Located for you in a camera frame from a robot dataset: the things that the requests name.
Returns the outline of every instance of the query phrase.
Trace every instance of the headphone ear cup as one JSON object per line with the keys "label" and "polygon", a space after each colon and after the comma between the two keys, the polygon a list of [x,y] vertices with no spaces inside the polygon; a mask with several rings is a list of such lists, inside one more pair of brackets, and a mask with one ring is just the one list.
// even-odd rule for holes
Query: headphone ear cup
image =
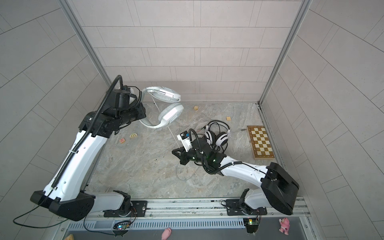
{"label": "headphone ear cup", "polygon": [[226,132],[221,132],[216,136],[216,146],[222,147],[228,142],[228,134]]}

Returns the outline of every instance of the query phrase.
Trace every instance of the black and white headphones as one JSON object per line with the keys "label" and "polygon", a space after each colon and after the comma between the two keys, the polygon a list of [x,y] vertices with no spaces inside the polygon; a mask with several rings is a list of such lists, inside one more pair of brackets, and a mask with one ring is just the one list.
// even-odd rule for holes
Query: black and white headphones
{"label": "black and white headphones", "polygon": [[[213,131],[211,131],[211,126],[214,124],[216,124],[219,128],[218,135],[216,135]],[[226,129],[226,132],[222,132],[220,126],[224,127]],[[221,148],[224,152],[228,147],[228,134],[230,132],[231,130],[228,124],[220,120],[212,120],[205,126],[204,137],[207,140],[207,143],[213,148],[213,150],[218,151]]]}

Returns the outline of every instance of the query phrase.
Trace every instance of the wall tile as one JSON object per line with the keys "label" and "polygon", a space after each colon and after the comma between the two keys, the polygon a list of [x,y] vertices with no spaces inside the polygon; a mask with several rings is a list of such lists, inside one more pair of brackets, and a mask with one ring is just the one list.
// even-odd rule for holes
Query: wall tile
{"label": "wall tile", "polygon": [[32,64],[24,73],[48,93],[81,59],[68,40]]}
{"label": "wall tile", "polygon": [[323,137],[321,140],[323,141],[324,145],[327,146],[334,140],[336,140],[338,137],[343,135],[348,131],[348,128],[344,125],[344,123],[341,123],[339,126],[337,126],[335,129],[333,129],[330,133],[328,133],[325,137]]}
{"label": "wall tile", "polygon": [[256,82],[261,67],[223,67],[222,82]]}
{"label": "wall tile", "polygon": [[303,110],[284,82],[281,83],[281,86],[276,93],[276,97],[279,100],[279,103],[283,108],[289,123],[292,125],[303,112]]}
{"label": "wall tile", "polygon": [[301,2],[264,1],[256,26],[290,28]]}
{"label": "wall tile", "polygon": [[280,67],[279,74],[281,78],[284,80],[285,84],[292,90],[302,73],[298,67],[292,62],[289,57],[284,59],[283,64]]}
{"label": "wall tile", "polygon": [[193,1],[135,1],[141,26],[194,26]]}
{"label": "wall tile", "polygon": [[133,26],[126,1],[75,0],[74,5],[84,26]]}
{"label": "wall tile", "polygon": [[84,46],[81,44],[80,39],[77,35],[70,38],[71,42],[73,43],[74,47],[76,48],[77,52],[80,54],[81,58],[85,58],[88,53],[85,50]]}
{"label": "wall tile", "polygon": [[249,26],[252,1],[202,1],[201,26]]}
{"label": "wall tile", "polygon": [[49,114],[49,112],[47,112],[39,104],[36,104],[32,111],[39,115],[42,119],[47,121],[49,124],[51,124],[53,127],[56,127],[59,124],[59,121],[54,118],[51,114]]}
{"label": "wall tile", "polygon": [[348,185],[347,181],[345,180],[344,176],[341,175],[339,177],[329,180],[328,182],[323,183],[321,186],[323,187],[324,192],[327,193],[327,192],[339,189],[341,187],[345,187],[347,185]]}
{"label": "wall tile", "polygon": [[212,28],[211,48],[258,48],[265,28]]}
{"label": "wall tile", "polygon": [[206,102],[206,94],[183,94],[181,98],[182,102]]}
{"label": "wall tile", "polygon": [[96,26],[84,26],[83,30],[92,47],[94,48],[105,48],[105,43],[101,37],[99,30]]}
{"label": "wall tile", "polygon": [[43,17],[55,35],[59,38],[60,42],[63,43],[75,35],[74,30],[61,9],[50,12]]}
{"label": "wall tile", "polygon": [[29,112],[0,142],[0,195],[5,196],[53,130],[53,126],[34,112]]}
{"label": "wall tile", "polygon": [[341,175],[340,170],[327,151],[308,119],[304,119],[295,129],[297,138],[303,147],[320,183],[325,183]]}
{"label": "wall tile", "polygon": [[327,62],[298,36],[295,37],[288,56],[311,83],[327,65]]}
{"label": "wall tile", "polygon": [[[33,191],[44,189],[52,177],[52,173],[31,164],[23,171],[0,202],[0,232],[4,239],[14,239],[16,237],[21,227],[14,224],[12,219],[33,208],[34,203],[29,200]],[[26,218],[27,216],[21,217],[18,221],[24,222]]]}
{"label": "wall tile", "polygon": [[374,98],[371,99],[373,104],[375,104],[378,108],[384,106],[384,90],[377,94]]}
{"label": "wall tile", "polygon": [[83,118],[84,115],[80,113],[79,110],[74,106],[71,107],[37,155],[54,164],[60,165],[68,154],[70,147],[73,145],[76,134],[79,131],[78,127]]}
{"label": "wall tile", "polygon": [[131,67],[137,82],[172,81],[169,67]]}
{"label": "wall tile", "polygon": [[36,20],[5,32],[0,35],[0,73],[12,79],[55,47]]}
{"label": "wall tile", "polygon": [[[365,238],[380,240],[377,230],[349,186],[329,192],[327,193],[327,197],[349,240]],[[351,219],[357,215],[360,219],[358,228],[351,223]]]}
{"label": "wall tile", "polygon": [[341,123],[341,120],[308,80],[304,80],[297,90],[295,98],[320,138],[326,136]]}
{"label": "wall tile", "polygon": [[193,48],[148,48],[153,66],[194,66]]}
{"label": "wall tile", "polygon": [[58,8],[57,2],[50,0],[3,0],[0,14],[14,28]]}
{"label": "wall tile", "polygon": [[260,101],[261,94],[244,94],[243,102],[258,102]]}
{"label": "wall tile", "polygon": [[380,0],[326,1],[319,14],[364,39],[383,16],[384,2]]}
{"label": "wall tile", "polygon": [[379,231],[380,236],[384,236],[384,221],[373,222],[376,230]]}
{"label": "wall tile", "polygon": [[297,35],[311,48],[317,50],[333,23],[309,10],[305,15]]}
{"label": "wall tile", "polygon": [[384,53],[344,29],[336,32],[322,56],[367,98],[384,89],[384,69],[379,67]]}
{"label": "wall tile", "polygon": [[200,93],[233,93],[234,82],[201,82]]}
{"label": "wall tile", "polygon": [[384,132],[377,134],[376,136],[363,142],[361,146],[367,151],[376,165],[384,172]]}
{"label": "wall tile", "polygon": [[279,109],[281,108],[280,103],[276,98],[276,95],[272,91],[269,91],[265,99],[271,109],[272,115],[276,115],[277,111],[279,111]]}
{"label": "wall tile", "polygon": [[306,118],[307,116],[305,115],[304,112],[300,114],[300,116],[297,117],[297,119],[292,123],[292,129],[295,130],[297,126]]}
{"label": "wall tile", "polygon": [[0,88],[0,109],[7,113],[0,114],[0,139],[9,133],[44,95],[24,73],[20,73]]}
{"label": "wall tile", "polygon": [[303,162],[305,162],[307,160],[308,160],[307,155],[305,155],[305,153],[303,153],[298,158],[293,160],[293,163],[294,163],[295,167],[297,167],[297,166],[299,166],[300,164],[302,164]]}
{"label": "wall tile", "polygon": [[207,94],[207,102],[241,102],[244,94]]}
{"label": "wall tile", "polygon": [[47,21],[44,19],[44,16],[41,16],[39,18],[36,18],[36,21],[39,22],[40,26],[44,29],[45,33],[49,36],[49,38],[52,40],[52,42],[59,46],[61,44],[59,38],[56,36],[56,34],[53,32],[52,28],[48,25]]}
{"label": "wall tile", "polygon": [[249,53],[249,48],[243,48],[243,53],[241,55],[240,65],[239,66],[245,66],[245,63],[247,62]]}
{"label": "wall tile", "polygon": [[202,48],[201,66],[239,66],[241,48]]}
{"label": "wall tile", "polygon": [[153,27],[158,48],[209,48],[210,32],[199,27]]}
{"label": "wall tile", "polygon": [[156,47],[151,27],[100,26],[98,30],[107,48]]}
{"label": "wall tile", "polygon": [[106,66],[145,66],[141,48],[98,48]]}
{"label": "wall tile", "polygon": [[282,48],[291,28],[265,28],[261,48]]}
{"label": "wall tile", "polygon": [[290,174],[290,176],[295,179],[295,180],[298,180],[300,177],[299,177],[299,174],[297,173],[297,170],[295,168],[295,165],[293,164],[292,162],[292,158],[289,154],[289,151],[284,143],[284,140],[280,134],[279,131],[277,131],[275,134],[274,134],[274,137],[275,137],[275,140],[276,140],[276,144],[279,148],[279,152],[281,154],[281,157],[283,158],[283,161],[284,161],[284,164],[287,168],[287,172]]}
{"label": "wall tile", "polygon": [[383,112],[331,65],[324,68],[313,86],[359,142],[384,130]]}
{"label": "wall tile", "polygon": [[47,161],[43,159],[42,157],[39,157],[37,155],[34,156],[34,158],[31,161],[32,165],[35,165],[36,167],[39,167],[41,169],[44,169],[50,173],[55,174],[56,170],[58,169],[58,165],[51,163],[50,161]]}
{"label": "wall tile", "polygon": [[201,26],[201,1],[193,1],[194,26]]}
{"label": "wall tile", "polygon": [[[29,215],[24,222],[25,225],[46,227],[48,226],[51,218]],[[45,229],[22,227],[17,233],[15,240],[30,239],[40,240],[44,234]]]}
{"label": "wall tile", "polygon": [[384,220],[384,174],[372,161],[350,132],[345,133],[327,149],[372,221]]}
{"label": "wall tile", "polygon": [[337,30],[339,30],[339,26],[336,24],[333,24],[327,35],[325,36],[324,40],[321,42],[319,48],[316,50],[320,55],[323,54],[325,48],[328,46],[329,42],[332,40],[333,36],[336,34]]}
{"label": "wall tile", "polygon": [[340,222],[325,195],[319,180],[316,178],[315,172],[312,169],[309,161],[297,167],[300,179],[303,183],[305,191],[311,201],[313,210],[322,227],[339,225]]}
{"label": "wall tile", "polygon": [[273,67],[280,54],[280,48],[251,48],[249,49],[246,66]]}
{"label": "wall tile", "polygon": [[93,111],[96,103],[105,94],[106,90],[107,85],[101,76],[97,75],[80,95],[78,101],[88,112]]}
{"label": "wall tile", "polygon": [[322,229],[327,237],[347,237],[341,225],[322,227]]}
{"label": "wall tile", "polygon": [[139,16],[137,14],[137,10],[136,10],[135,1],[134,0],[127,0],[127,4],[129,7],[129,12],[130,12],[131,17],[132,17],[133,25],[134,26],[141,26],[140,19],[139,19]]}
{"label": "wall tile", "polygon": [[216,81],[217,67],[176,67],[177,81]]}
{"label": "wall tile", "polygon": [[39,105],[56,119],[62,120],[84,89],[84,83],[72,70],[45,95]]}
{"label": "wall tile", "polygon": [[237,93],[262,94],[266,83],[261,82],[240,82]]}
{"label": "wall tile", "polygon": [[301,147],[300,142],[291,127],[291,124],[285,116],[285,113],[280,115],[280,117],[276,120],[276,124],[279,127],[290,156],[295,160],[304,153],[304,150]]}
{"label": "wall tile", "polygon": [[193,94],[195,93],[194,82],[156,82],[157,86],[170,88],[179,94]]}

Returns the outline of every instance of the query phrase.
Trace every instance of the white headphones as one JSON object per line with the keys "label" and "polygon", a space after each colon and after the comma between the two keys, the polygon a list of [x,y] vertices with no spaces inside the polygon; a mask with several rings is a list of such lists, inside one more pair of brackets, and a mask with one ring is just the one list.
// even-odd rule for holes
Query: white headphones
{"label": "white headphones", "polygon": [[177,92],[165,88],[165,87],[148,87],[142,90],[142,98],[144,98],[145,93],[151,94],[154,98],[161,100],[163,102],[172,103],[166,107],[157,118],[160,123],[158,125],[153,125],[148,117],[140,119],[139,121],[146,127],[149,128],[159,128],[164,127],[174,120],[176,120],[181,112],[184,110],[183,105],[179,103],[181,101],[181,96]]}

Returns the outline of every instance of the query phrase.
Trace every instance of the black cable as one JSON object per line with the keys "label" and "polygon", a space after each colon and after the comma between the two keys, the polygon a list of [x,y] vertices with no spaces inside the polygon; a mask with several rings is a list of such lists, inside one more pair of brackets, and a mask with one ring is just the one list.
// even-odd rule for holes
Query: black cable
{"label": "black cable", "polygon": [[37,205],[37,207],[35,207],[34,209],[32,209],[32,210],[30,210],[30,211],[28,211],[28,212],[26,212],[26,213],[24,213],[24,214],[22,214],[22,215],[20,215],[20,216],[18,216],[18,217],[15,217],[15,218],[13,219],[13,223],[16,224],[16,225],[19,225],[19,226],[30,227],[30,228],[50,228],[50,227],[54,227],[54,226],[56,226],[56,225],[62,224],[63,222],[67,221],[68,219],[65,219],[64,221],[61,221],[61,222],[59,222],[59,223],[57,223],[57,224],[54,224],[54,225],[51,225],[51,226],[47,226],[47,227],[35,227],[35,226],[29,226],[29,225],[24,225],[24,224],[21,224],[21,223],[17,223],[17,222],[15,221],[16,219],[18,219],[18,218],[20,218],[20,217],[22,217],[22,216],[24,216],[24,215],[26,215],[26,214],[28,214],[28,213],[30,213],[30,212],[36,210],[36,209],[37,209],[38,207],[40,207],[43,203],[45,203],[45,201],[48,199],[49,195],[51,195],[52,191],[53,191],[53,189],[52,189],[51,192],[48,194],[48,196],[46,196],[45,199],[44,199],[39,205]]}
{"label": "black cable", "polygon": [[91,133],[91,131],[93,129],[93,126],[95,125],[95,122],[98,119],[98,117],[99,117],[99,115],[101,113],[101,110],[102,110],[102,108],[105,105],[105,102],[107,101],[107,98],[111,95],[111,92],[114,89],[114,87],[116,86],[116,83],[118,81],[120,81],[120,85],[121,85],[122,84],[122,76],[121,75],[117,75],[115,80],[113,80],[111,86],[109,86],[109,88],[106,91],[105,96],[104,96],[104,98],[103,98],[99,108],[97,109],[95,115],[92,118],[91,123],[89,124],[89,126],[87,128],[87,131],[84,133],[84,135],[81,137],[81,139],[76,143],[76,145],[73,147],[73,149],[69,152],[69,154],[68,154],[67,158],[65,159],[64,163],[62,164],[60,170],[57,172],[57,175],[56,175],[56,177],[55,177],[55,179],[54,179],[54,181],[53,181],[53,183],[51,185],[51,187],[53,189],[57,187],[57,184],[59,183],[61,177],[63,176],[65,170],[67,169],[69,163],[71,162],[73,156],[75,155],[75,153],[77,153],[77,151],[79,150],[80,146],[83,144],[85,139]]}
{"label": "black cable", "polygon": [[83,221],[83,226],[85,228],[85,230],[89,231],[89,232],[98,232],[98,233],[102,233],[102,234],[106,234],[106,235],[111,235],[111,236],[117,236],[116,234],[110,234],[110,233],[105,233],[105,232],[99,232],[99,231],[91,231],[89,230],[86,226],[85,226],[85,218],[84,218],[84,221]]}

